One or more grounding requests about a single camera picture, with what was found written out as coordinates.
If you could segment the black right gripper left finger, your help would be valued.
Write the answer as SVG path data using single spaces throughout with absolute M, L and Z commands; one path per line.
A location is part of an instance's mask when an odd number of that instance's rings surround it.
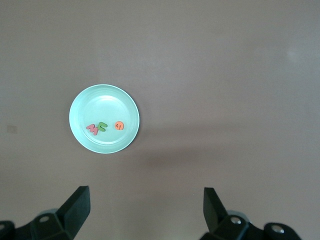
M 2 240 L 73 240 L 90 214 L 90 188 L 80 186 L 58 209 L 43 211 L 16 228 L 10 220 L 0 222 Z

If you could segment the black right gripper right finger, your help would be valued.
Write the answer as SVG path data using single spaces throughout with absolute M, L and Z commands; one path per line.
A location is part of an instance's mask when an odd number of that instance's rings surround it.
M 247 216 L 227 211 L 214 188 L 203 192 L 203 215 L 208 227 L 202 240 L 299 240 L 300 236 L 288 225 L 269 222 L 263 229 L 254 226 Z

